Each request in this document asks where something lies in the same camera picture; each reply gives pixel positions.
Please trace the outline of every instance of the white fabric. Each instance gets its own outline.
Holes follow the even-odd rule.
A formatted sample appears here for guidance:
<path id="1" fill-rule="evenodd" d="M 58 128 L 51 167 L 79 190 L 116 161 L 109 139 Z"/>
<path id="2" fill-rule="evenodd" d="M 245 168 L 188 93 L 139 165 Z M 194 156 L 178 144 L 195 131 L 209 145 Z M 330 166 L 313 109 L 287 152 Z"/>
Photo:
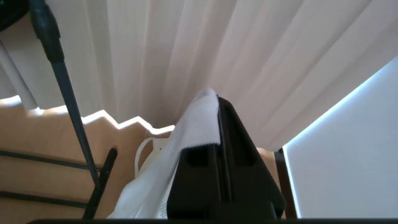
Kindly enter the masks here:
<path id="1" fill-rule="evenodd" d="M 165 218 L 174 171 L 185 148 L 219 144 L 218 99 L 213 90 L 197 94 L 175 126 L 159 157 L 123 189 L 108 218 Z"/>
<path id="2" fill-rule="evenodd" d="M 398 55 L 397 0 L 47 2 L 83 117 L 106 110 L 119 123 L 141 116 L 159 128 L 175 124 L 195 93 L 211 87 L 267 150 Z M 14 89 L 27 109 L 61 106 L 29 22 L 0 33 L 18 70 L 1 61 L 3 75 L 20 76 L 11 83 L 23 81 Z"/>
<path id="3" fill-rule="evenodd" d="M 148 157 L 145 159 L 144 163 L 142 164 L 141 168 L 138 167 L 139 163 L 139 158 L 141 156 L 142 150 L 144 150 L 146 144 L 148 144 L 149 141 L 153 142 L 152 146 L 152 152 L 148 155 Z M 156 160 L 160 154 L 160 150 L 165 146 L 167 142 L 167 138 L 147 138 L 145 139 L 141 145 L 138 147 L 137 152 L 136 152 L 136 159 L 134 160 L 134 173 L 135 173 L 135 178 L 138 177 L 138 175 L 142 172 L 144 172 L 154 160 Z"/>

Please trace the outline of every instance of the towel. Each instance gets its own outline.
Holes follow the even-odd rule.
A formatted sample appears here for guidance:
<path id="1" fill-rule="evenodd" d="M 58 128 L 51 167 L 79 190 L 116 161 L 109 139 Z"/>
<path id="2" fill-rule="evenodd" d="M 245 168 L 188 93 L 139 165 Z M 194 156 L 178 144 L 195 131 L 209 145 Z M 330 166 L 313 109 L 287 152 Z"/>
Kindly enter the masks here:
<path id="1" fill-rule="evenodd" d="M 216 93 L 213 90 L 197 93 L 159 157 L 125 186 L 108 218 L 167 218 L 166 204 L 180 152 L 205 144 L 220 144 L 217 114 Z"/>

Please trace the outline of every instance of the black stand base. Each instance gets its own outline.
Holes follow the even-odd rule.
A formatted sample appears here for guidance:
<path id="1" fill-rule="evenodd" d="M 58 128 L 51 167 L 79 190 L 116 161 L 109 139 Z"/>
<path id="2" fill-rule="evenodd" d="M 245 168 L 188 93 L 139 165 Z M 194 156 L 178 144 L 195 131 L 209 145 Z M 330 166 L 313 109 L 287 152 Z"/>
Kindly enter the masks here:
<path id="1" fill-rule="evenodd" d="M 48 159 L 48 158 L 44 158 L 44 157 L 21 154 L 21 153 L 17 153 L 17 152 L 8 152 L 8 151 L 0 150 L 0 156 L 27 159 L 27 160 L 38 161 L 38 162 L 46 162 L 46 163 L 50 163 L 50 164 L 73 167 L 73 168 L 77 168 L 77 169 L 87 169 L 87 166 L 82 165 L 82 164 L 61 161 L 58 159 Z M 106 157 L 103 168 L 101 168 L 101 169 L 97 168 L 97 170 L 100 171 L 99 182 L 101 185 L 100 185 L 100 187 L 94 188 L 93 193 L 91 194 L 91 197 L 90 197 L 90 200 L 88 201 L 88 203 L 75 202 L 75 201 L 71 201 L 71 200 L 64 200 L 64 199 L 58 199 L 58 198 L 41 197 L 41 196 L 37 196 L 37 195 L 20 194 L 20 193 L 7 192 L 7 191 L 0 191 L 0 198 L 6 197 L 6 198 L 19 199 L 19 200 L 28 200 L 31 202 L 52 203 L 52 204 L 56 204 L 56 205 L 85 208 L 83 219 L 92 219 L 92 218 L 94 218 L 95 212 L 98 208 L 98 205 L 100 204 L 102 194 L 104 193 L 106 183 L 108 182 L 109 175 L 112 171 L 113 164 L 114 164 L 117 156 L 118 156 L 117 150 L 112 148 L 108 152 L 108 156 Z"/>

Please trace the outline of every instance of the floor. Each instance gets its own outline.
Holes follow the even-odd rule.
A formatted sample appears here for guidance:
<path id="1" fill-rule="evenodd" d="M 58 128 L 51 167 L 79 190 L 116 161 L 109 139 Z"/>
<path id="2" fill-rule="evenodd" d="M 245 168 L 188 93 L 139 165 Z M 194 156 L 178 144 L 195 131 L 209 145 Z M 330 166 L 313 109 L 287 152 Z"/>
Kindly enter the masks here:
<path id="1" fill-rule="evenodd" d="M 96 212 L 106 218 L 112 211 L 123 187 L 134 178 L 134 156 L 140 143 L 153 136 L 143 125 L 134 123 L 116 129 L 101 118 L 85 126 L 93 157 L 101 165 L 112 147 L 118 158 Z M 169 133 L 158 138 L 167 137 Z M 72 123 L 67 114 L 33 116 L 22 105 L 0 106 L 0 148 L 84 163 Z M 151 151 L 148 144 L 142 153 L 143 163 Z M 279 184 L 274 154 L 259 149 L 260 155 Z M 93 183 L 87 170 L 41 162 L 0 157 L 0 190 L 88 201 Z M 0 199 L 0 223 L 27 223 L 38 218 L 80 218 L 83 209 L 45 203 Z"/>

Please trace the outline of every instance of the curtain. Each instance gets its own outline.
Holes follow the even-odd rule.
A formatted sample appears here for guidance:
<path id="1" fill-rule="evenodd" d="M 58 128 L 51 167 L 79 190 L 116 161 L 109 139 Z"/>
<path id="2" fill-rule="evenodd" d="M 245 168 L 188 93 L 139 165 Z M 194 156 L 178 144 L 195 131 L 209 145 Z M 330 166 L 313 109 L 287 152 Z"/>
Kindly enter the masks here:
<path id="1" fill-rule="evenodd" d="M 174 124 L 198 90 L 278 150 L 398 55 L 396 0 L 48 0 L 82 116 Z M 0 98 L 63 105 L 29 16 L 0 33 Z"/>

